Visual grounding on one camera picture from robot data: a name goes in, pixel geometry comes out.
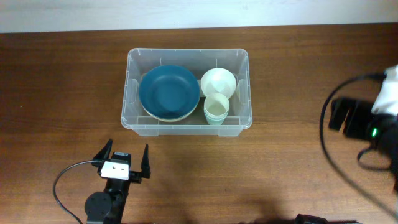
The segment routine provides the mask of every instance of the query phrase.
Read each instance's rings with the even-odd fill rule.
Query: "wire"
[[[332,168],[335,170],[335,172],[347,183],[349,184],[352,188],[354,188],[357,192],[359,192],[363,197],[368,199],[370,202],[373,204],[377,205],[381,210],[384,210],[388,215],[393,217],[395,220],[398,221],[398,214],[395,213],[395,211],[391,210],[386,204],[378,200],[375,196],[372,194],[368,193],[365,191],[362,187],[360,187],[356,182],[351,180],[341,169],[340,167],[337,166],[337,164],[334,162],[334,160],[330,157],[329,152],[326,149],[325,145],[325,138],[323,136],[323,121],[325,119],[325,113],[326,113],[326,108],[329,105],[330,100],[333,98],[333,96],[339,91],[341,88],[344,86],[360,81],[360,80],[366,80],[366,79],[373,79],[373,80],[383,80],[386,78],[385,74],[369,74],[369,75],[361,75],[358,77],[350,78],[349,80],[343,82],[342,84],[338,85],[328,96],[326,99],[325,103],[323,104],[322,107],[322,112],[319,120],[319,138],[322,146],[322,151],[329,162],[329,164],[332,166]]]
[[[66,171],[70,170],[71,168],[78,166],[78,165],[82,165],[82,164],[87,164],[87,163],[92,163],[92,162],[100,162],[100,161],[83,161],[83,162],[78,162],[74,165],[71,165],[69,167],[67,167],[66,169],[64,169],[63,171],[61,171],[61,173],[58,174],[57,178],[54,181],[54,184],[52,186],[52,194],[54,195],[55,201],[57,201],[57,203],[61,206],[61,208],[66,211],[69,215],[71,215],[73,218],[75,218],[76,221],[78,221],[80,224],[83,224],[83,222],[81,222],[81,220],[75,215],[73,214],[71,211],[69,211],[67,208],[65,208],[65,206],[63,206],[63,204],[61,203],[61,201],[58,199],[57,197],[57,192],[55,190],[56,186],[57,186],[57,182],[59,180],[59,178],[66,173]]]
[[[356,156],[356,160],[358,161],[358,165],[365,170],[368,171],[373,171],[373,172],[386,172],[386,171],[390,171],[390,167],[376,167],[376,166],[370,166],[367,164],[364,164],[363,162],[361,162],[361,158],[363,155],[373,151],[374,148],[371,146],[367,149],[363,149],[361,152],[358,153],[358,155]]]

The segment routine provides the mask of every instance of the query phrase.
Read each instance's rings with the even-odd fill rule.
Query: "blue plate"
[[[139,86],[144,109],[160,119],[178,119],[191,113],[200,98],[197,79],[186,68],[162,65],[149,71]]]

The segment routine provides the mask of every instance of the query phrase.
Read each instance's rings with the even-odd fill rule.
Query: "wood grain tabletop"
[[[247,50],[252,126],[235,138],[145,138],[122,127],[136,47]],[[123,223],[266,223],[298,213],[393,223],[326,163],[318,122],[335,86],[395,64],[398,24],[0,34],[0,223],[76,223],[55,202],[53,181],[109,138],[132,154],[133,170],[149,144],[152,177],[131,185]],[[374,100],[378,90],[366,81],[339,95]],[[326,131],[326,143],[350,177],[395,209],[392,176],[356,163],[365,142]],[[58,196],[85,221],[85,200],[105,182],[82,165],[60,179]]]

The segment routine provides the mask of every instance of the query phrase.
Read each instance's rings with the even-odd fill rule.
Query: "green led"
[[[376,135],[377,135],[377,129],[374,128],[374,129],[373,129],[373,132],[372,132],[372,138],[374,138]]]

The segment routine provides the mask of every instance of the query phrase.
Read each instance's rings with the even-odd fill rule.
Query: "clear plastic container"
[[[212,68],[225,68],[237,80],[236,92],[229,99],[228,116],[222,125],[208,125],[200,98],[194,112],[174,123],[149,116],[139,100],[143,76],[160,65],[180,65],[198,80]],[[132,49],[127,58],[121,123],[140,136],[219,135],[238,136],[252,125],[249,57],[243,49]]]

